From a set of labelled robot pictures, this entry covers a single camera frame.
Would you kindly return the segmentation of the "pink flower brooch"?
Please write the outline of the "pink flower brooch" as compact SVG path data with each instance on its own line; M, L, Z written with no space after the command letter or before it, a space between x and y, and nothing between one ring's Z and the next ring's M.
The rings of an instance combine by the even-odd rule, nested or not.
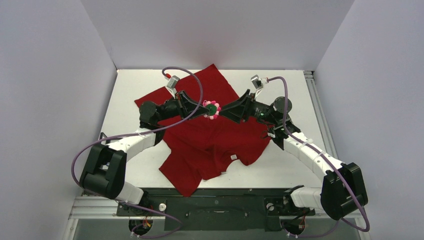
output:
M208 118L210 120L215 120L218 118L221 111L221 107L219 103L217 103L214 100L213 101L204 100L202 105L204 108L208 110L208 113L203 115L204 118Z

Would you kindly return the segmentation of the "red t-shirt garment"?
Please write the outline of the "red t-shirt garment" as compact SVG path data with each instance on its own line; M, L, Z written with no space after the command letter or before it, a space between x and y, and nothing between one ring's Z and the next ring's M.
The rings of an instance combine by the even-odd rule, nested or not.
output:
M202 84L203 101L216 101L224 106L239 99L214 64L195 75ZM181 79L176 89L199 101L199 86L192 76ZM134 102L137 107L147 101L161 105L170 97L165 87L161 87ZM221 116L187 120L165 130L163 140L171 153L159 170L181 195L190 197L202 180L216 178L227 171L234 161L231 155L236 155L245 166L253 164L271 140L265 137L266 130L267 127L253 117L240 124Z

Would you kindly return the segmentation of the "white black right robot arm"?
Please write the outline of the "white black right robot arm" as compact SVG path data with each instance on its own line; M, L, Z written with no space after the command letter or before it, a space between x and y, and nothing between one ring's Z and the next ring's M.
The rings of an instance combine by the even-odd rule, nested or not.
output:
M238 100L224 105L219 115L238 124L250 118L264 124L272 141L296 157L321 181L321 187L299 186L291 190L282 199L287 213L309 208L323 210L333 220L355 211L365 216L368 195L360 167L336 159L306 137L289 116L292 106L284 96L277 97L270 105L259 102L256 94L247 90Z

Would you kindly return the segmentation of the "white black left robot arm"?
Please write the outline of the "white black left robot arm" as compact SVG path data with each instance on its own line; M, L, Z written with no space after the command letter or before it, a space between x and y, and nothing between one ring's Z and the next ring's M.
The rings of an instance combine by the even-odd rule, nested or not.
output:
M160 121L181 117L189 120L208 115L210 109L201 102L195 102L184 91L163 104L145 101L139 106L139 128L135 133L115 137L116 141L103 144L97 141L91 145L78 185L111 200L129 203L136 215L143 215L149 209L146 193L126 182L126 165L142 151L156 146L164 137L166 127Z

